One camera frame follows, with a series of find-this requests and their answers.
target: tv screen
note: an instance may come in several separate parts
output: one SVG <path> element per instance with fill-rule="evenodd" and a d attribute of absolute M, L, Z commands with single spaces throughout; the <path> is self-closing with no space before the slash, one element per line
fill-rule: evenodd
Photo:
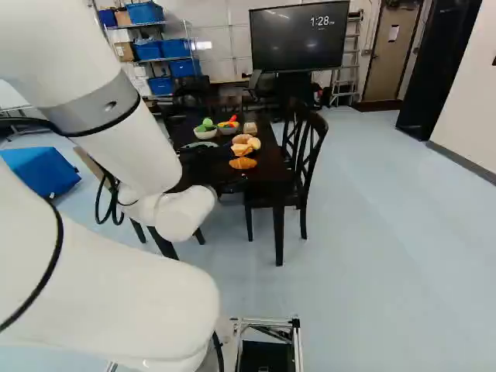
<path fill-rule="evenodd" d="M 251 9 L 254 70 L 323 70 L 341 66 L 349 1 Z"/>

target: baseboard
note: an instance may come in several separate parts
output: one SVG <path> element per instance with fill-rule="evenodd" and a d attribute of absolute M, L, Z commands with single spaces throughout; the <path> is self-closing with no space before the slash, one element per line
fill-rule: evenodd
<path fill-rule="evenodd" d="M 486 168 L 481 167 L 480 165 L 475 164 L 474 162 L 468 160 L 457 153 L 454 153 L 451 150 L 448 150 L 444 146 L 438 145 L 432 141 L 427 141 L 425 145 L 431 149 L 440 153 L 441 155 L 447 157 L 451 161 L 454 161 L 458 165 L 461 165 L 465 169 L 468 169 L 470 172 L 475 173 L 477 176 L 483 178 L 487 182 L 491 182 L 494 186 L 496 186 L 496 174 L 487 170 Z"/>
<path fill-rule="evenodd" d="M 403 101 L 401 99 L 390 99 L 387 101 L 366 101 L 353 103 L 351 107 L 360 112 L 391 111 L 399 110 Z"/>

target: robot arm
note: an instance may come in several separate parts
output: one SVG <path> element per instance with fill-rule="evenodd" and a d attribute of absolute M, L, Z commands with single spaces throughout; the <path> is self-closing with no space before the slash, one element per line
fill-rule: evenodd
<path fill-rule="evenodd" d="M 172 242 L 188 239 L 215 196 L 203 187 L 163 196 L 179 182 L 181 164 L 82 0 L 6 8 L 0 78 L 121 181 L 122 204 L 134 205 L 124 207 L 129 217 Z"/>
<path fill-rule="evenodd" d="M 0 78 L 121 183 L 124 212 L 170 241 L 214 205 L 181 178 L 171 145 L 82 0 L 18 0 L 0 12 Z M 204 272 L 89 232 L 0 160 L 0 343 L 68 348 L 132 368 L 190 372 L 219 315 Z"/>

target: blue bin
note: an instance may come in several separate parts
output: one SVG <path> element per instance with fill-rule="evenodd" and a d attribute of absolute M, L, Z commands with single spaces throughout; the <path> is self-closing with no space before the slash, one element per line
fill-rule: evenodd
<path fill-rule="evenodd" d="M 100 18 L 100 22 L 102 22 L 107 27 L 117 26 L 117 20 L 115 19 L 114 9 L 98 10 L 98 17 Z"/>
<path fill-rule="evenodd" d="M 173 93 L 170 77 L 152 77 L 148 79 L 148 85 L 154 95 L 171 95 Z"/>
<path fill-rule="evenodd" d="M 170 73 L 176 78 L 184 76 L 201 75 L 202 69 L 199 60 L 174 60 L 169 63 Z"/>
<path fill-rule="evenodd" d="M 162 58 L 160 41 L 150 41 L 149 43 L 142 45 L 135 43 L 134 50 L 140 60 L 155 60 L 157 58 Z"/>
<path fill-rule="evenodd" d="M 132 23 L 150 23 L 164 20 L 164 9 L 154 2 L 126 5 Z"/>
<path fill-rule="evenodd" d="M 164 40 L 160 42 L 160 48 L 166 58 L 190 57 L 188 39 Z"/>

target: dark wooden table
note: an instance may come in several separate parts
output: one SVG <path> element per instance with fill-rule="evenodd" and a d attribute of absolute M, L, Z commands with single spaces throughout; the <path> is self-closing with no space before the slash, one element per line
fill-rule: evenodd
<path fill-rule="evenodd" d="M 232 114 L 219 114 L 214 122 L 227 120 Z M 219 145 L 216 148 L 180 151 L 183 164 L 183 177 L 173 191 L 183 190 L 192 184 L 207 184 L 222 192 L 222 190 L 244 191 L 247 188 L 262 188 L 271 198 L 274 217 L 274 238 L 276 248 L 276 264 L 283 264 L 284 252 L 284 188 L 291 184 L 291 171 L 284 164 L 280 147 L 270 126 L 269 118 L 255 112 L 239 114 L 238 121 L 254 121 L 257 123 L 257 137 L 262 143 L 258 151 L 249 156 L 257 161 L 257 166 L 249 170 L 237 170 L 229 166 L 229 160 L 234 159 L 230 147 L 234 136 L 219 134 L 207 139 Z M 179 127 L 170 134 L 175 150 L 184 145 L 200 141 L 193 133 L 193 128 L 202 122 L 202 118 L 188 116 Z"/>

